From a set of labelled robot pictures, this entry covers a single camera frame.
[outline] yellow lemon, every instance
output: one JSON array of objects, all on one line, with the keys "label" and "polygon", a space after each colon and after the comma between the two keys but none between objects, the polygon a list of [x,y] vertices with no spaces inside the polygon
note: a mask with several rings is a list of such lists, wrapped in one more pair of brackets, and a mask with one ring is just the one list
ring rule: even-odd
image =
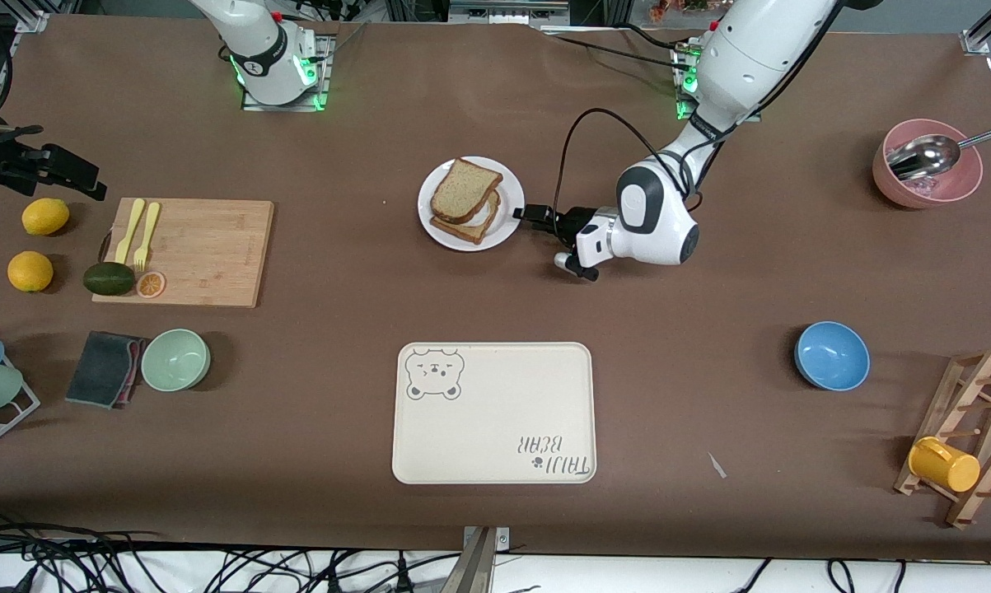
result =
[{"label": "yellow lemon", "polygon": [[52,234],[70,219],[70,209],[62,199],[36,199],[23,210],[23,228],[29,234]]},{"label": "yellow lemon", "polygon": [[8,282],[22,292],[44,290],[52,282],[52,262],[36,251],[24,251],[8,263]]}]

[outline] metal ladle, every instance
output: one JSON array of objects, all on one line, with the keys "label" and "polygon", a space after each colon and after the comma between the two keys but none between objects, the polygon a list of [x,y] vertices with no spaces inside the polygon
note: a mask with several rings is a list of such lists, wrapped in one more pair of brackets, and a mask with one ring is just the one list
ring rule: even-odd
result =
[{"label": "metal ladle", "polygon": [[898,180],[916,180],[919,177],[940,175],[960,160],[960,151],[991,139],[991,130],[956,142],[941,134],[920,136],[907,145],[887,155],[887,165]]}]

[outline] brown tabletop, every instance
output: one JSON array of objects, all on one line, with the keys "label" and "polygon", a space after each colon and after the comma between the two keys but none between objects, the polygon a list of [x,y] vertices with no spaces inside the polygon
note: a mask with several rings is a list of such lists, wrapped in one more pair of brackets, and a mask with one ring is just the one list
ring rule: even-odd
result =
[{"label": "brown tabletop", "polygon": [[[524,228],[491,251],[443,249],[418,224],[418,187],[476,154],[548,203],[585,109],[658,146],[675,137],[665,68],[524,26],[369,26],[338,54],[325,113],[244,114],[219,46],[204,20],[55,16],[16,56],[2,116],[43,124],[30,141],[89,158],[110,192],[40,192],[73,201],[73,229],[31,237],[27,200],[0,189],[0,338],[43,401],[0,440],[0,509],[221,543],[455,548],[463,525],[509,525],[532,552],[991,559],[991,502],[961,532],[939,526],[937,496],[891,491],[946,357],[991,347],[991,143],[979,191],[939,210],[888,205],[868,173],[903,119],[991,128],[988,64],[954,36],[828,36],[725,146],[687,265],[615,260],[596,284],[560,273],[552,237]],[[563,206],[612,205],[643,155],[611,119],[587,121]],[[78,279],[123,196],[273,200],[258,307],[93,304]],[[26,249],[52,256],[54,290],[8,285]],[[871,349],[852,393],[792,367],[793,337],[823,319]],[[142,385],[121,412],[63,401],[90,329],[172,327],[212,345],[197,391]],[[398,483],[395,361],[413,341],[586,344],[596,477]]]}]

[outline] wooden cutting board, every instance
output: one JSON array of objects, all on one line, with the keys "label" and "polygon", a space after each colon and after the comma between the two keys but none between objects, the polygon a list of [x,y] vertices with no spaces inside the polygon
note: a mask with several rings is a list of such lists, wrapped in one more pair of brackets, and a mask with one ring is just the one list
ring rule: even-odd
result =
[{"label": "wooden cutting board", "polygon": [[[125,236],[134,198],[122,198],[115,229],[104,260],[112,262],[118,241]],[[147,271],[166,277],[166,289],[153,299],[136,292],[99,296],[95,303],[254,307],[261,289],[264,256],[276,206],[271,202],[238,199],[148,198],[162,203],[152,238]],[[140,218],[126,265],[144,240],[145,214]]]}]

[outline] avocado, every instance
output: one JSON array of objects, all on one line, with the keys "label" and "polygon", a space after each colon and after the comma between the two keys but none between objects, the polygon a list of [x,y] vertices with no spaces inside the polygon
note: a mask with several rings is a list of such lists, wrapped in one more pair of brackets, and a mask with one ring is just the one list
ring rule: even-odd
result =
[{"label": "avocado", "polygon": [[104,297],[117,297],[133,290],[137,277],[133,268],[115,262],[102,262],[85,270],[82,284],[93,294]]}]

